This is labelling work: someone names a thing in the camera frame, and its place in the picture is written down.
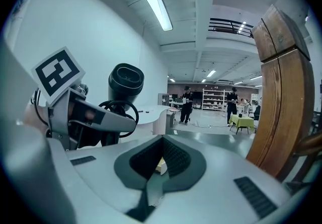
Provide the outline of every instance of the curved wooden board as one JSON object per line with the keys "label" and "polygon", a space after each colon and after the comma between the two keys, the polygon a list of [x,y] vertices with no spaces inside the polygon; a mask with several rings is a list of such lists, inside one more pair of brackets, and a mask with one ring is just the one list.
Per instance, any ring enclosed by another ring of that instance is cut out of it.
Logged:
{"label": "curved wooden board", "polygon": [[252,34],[261,62],[276,55],[276,50],[271,35],[268,32],[263,20],[260,20],[259,23],[252,29]]}
{"label": "curved wooden board", "polygon": [[297,24],[288,15],[271,5],[263,15],[262,20],[272,37],[277,53],[299,48],[310,60],[305,40]]}
{"label": "curved wooden board", "polygon": [[256,136],[246,159],[259,166],[268,152],[278,124],[281,106],[281,74],[277,59],[262,65],[263,99]]}
{"label": "curved wooden board", "polygon": [[295,164],[293,157],[301,138],[308,135],[313,118],[314,78],[311,63],[295,49],[278,58],[282,100],[271,146],[260,168],[283,180]]}

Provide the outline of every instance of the railing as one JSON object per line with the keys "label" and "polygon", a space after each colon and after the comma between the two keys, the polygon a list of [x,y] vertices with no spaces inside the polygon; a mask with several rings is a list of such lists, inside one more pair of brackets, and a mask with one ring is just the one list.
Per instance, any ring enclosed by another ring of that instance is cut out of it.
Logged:
{"label": "railing", "polygon": [[254,38],[252,28],[252,25],[243,24],[242,22],[220,18],[210,18],[208,31],[233,33]]}

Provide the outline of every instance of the white shelving unit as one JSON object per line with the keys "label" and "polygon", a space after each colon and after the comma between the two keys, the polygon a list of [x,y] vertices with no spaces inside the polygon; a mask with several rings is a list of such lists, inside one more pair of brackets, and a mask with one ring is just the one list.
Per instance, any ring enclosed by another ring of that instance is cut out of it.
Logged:
{"label": "white shelving unit", "polygon": [[202,96],[202,110],[218,110],[225,111],[226,97],[228,91],[217,91],[217,90],[203,90]]}

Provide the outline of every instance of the yellow tablecloth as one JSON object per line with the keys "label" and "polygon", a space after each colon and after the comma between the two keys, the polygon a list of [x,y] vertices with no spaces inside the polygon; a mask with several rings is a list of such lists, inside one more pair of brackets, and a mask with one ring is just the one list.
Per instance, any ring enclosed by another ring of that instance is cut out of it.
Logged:
{"label": "yellow tablecloth", "polygon": [[254,120],[251,117],[238,117],[238,115],[231,115],[229,123],[235,123],[236,127],[250,127],[254,130]]}

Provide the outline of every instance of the person in black clothing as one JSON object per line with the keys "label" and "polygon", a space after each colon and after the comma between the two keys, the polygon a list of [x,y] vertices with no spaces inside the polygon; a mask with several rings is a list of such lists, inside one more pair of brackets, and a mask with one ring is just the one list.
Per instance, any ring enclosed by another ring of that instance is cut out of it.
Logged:
{"label": "person in black clothing", "polygon": [[237,89],[233,87],[231,93],[227,95],[227,125],[229,126],[230,115],[237,114],[236,104],[238,103]]}
{"label": "person in black clothing", "polygon": [[192,96],[192,93],[190,92],[189,86],[185,87],[185,93],[183,94],[182,98],[183,98],[183,101],[186,100],[186,102],[182,106],[179,124],[183,123],[184,121],[185,125],[188,125],[188,120],[189,120],[189,116],[192,109],[192,103],[193,103],[193,96]]}

